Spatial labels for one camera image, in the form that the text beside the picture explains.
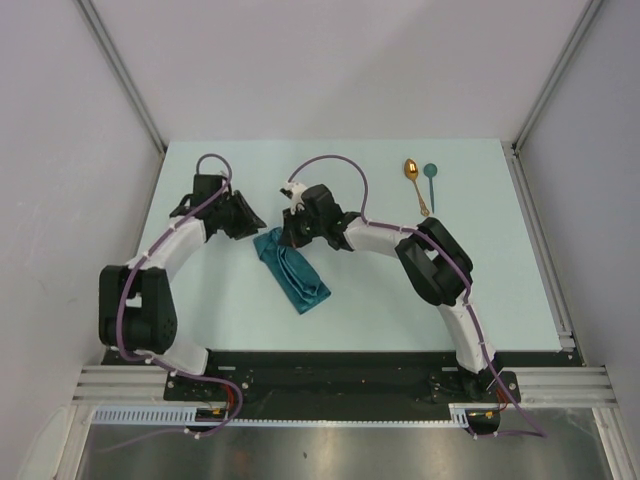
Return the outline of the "teal satin napkin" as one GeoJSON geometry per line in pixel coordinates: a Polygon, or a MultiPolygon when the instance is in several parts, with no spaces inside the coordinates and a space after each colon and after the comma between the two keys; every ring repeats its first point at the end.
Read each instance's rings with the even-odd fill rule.
{"type": "Polygon", "coordinates": [[[257,235],[253,245],[257,256],[279,284],[298,314],[319,306],[331,296],[319,274],[296,249],[280,244],[283,230],[274,228],[257,235]]]}

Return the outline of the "gold metal spoon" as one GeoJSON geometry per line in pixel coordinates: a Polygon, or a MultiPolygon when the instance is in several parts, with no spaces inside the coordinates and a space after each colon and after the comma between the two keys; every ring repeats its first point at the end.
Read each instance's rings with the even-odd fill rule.
{"type": "Polygon", "coordinates": [[[428,217],[430,215],[430,210],[428,209],[418,186],[419,170],[417,163],[413,159],[407,158],[403,165],[403,172],[405,177],[412,183],[414,187],[421,215],[423,217],[428,217]]]}

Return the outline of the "teal plastic spoon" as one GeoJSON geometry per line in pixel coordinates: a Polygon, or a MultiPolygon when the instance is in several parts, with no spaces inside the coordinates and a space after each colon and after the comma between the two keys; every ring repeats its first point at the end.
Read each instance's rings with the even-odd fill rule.
{"type": "Polygon", "coordinates": [[[434,163],[427,163],[423,168],[423,173],[427,177],[429,183],[429,198],[431,203],[431,210],[432,212],[435,212],[434,179],[438,174],[438,168],[434,163]]]}

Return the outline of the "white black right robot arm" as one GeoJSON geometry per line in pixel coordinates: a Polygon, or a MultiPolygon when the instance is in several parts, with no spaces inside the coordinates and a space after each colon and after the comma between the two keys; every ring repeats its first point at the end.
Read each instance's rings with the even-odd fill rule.
{"type": "Polygon", "coordinates": [[[282,245],[301,248],[322,238],[335,250],[398,260],[417,295],[443,319],[465,396],[484,401],[496,391],[496,351],[471,301],[473,263],[439,220],[427,218],[415,228],[367,220],[362,213],[344,212],[323,184],[287,182],[280,192],[290,201],[283,210],[282,245]]]}

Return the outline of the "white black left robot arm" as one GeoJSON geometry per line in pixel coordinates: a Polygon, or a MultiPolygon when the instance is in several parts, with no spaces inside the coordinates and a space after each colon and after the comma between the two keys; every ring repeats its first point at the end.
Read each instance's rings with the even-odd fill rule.
{"type": "Polygon", "coordinates": [[[208,350],[178,332],[171,283],[216,233],[241,240],[265,226],[229,177],[195,174],[192,192],[170,213],[160,237],[126,264],[101,271],[100,341],[128,361],[187,376],[187,389],[199,399],[214,397],[221,376],[207,366],[208,350]]]}

